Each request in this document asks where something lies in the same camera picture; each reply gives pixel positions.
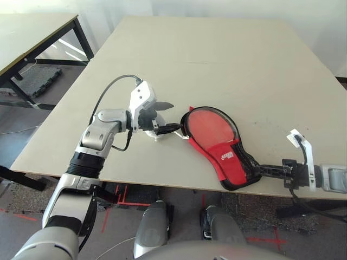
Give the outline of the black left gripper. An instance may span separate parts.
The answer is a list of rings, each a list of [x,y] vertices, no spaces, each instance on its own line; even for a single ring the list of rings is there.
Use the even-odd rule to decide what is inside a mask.
[[[154,135],[170,134],[177,131],[181,128],[179,123],[167,123],[158,127],[156,120],[157,111],[165,111],[173,107],[173,104],[169,102],[157,101],[154,103],[153,108],[142,109],[138,117],[138,128],[143,131],[153,132]]]

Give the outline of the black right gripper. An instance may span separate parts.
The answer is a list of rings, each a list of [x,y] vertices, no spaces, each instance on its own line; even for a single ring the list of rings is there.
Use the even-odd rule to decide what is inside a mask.
[[[283,159],[282,166],[257,165],[253,173],[255,176],[284,179],[284,187],[288,189],[309,186],[308,166],[292,159]]]

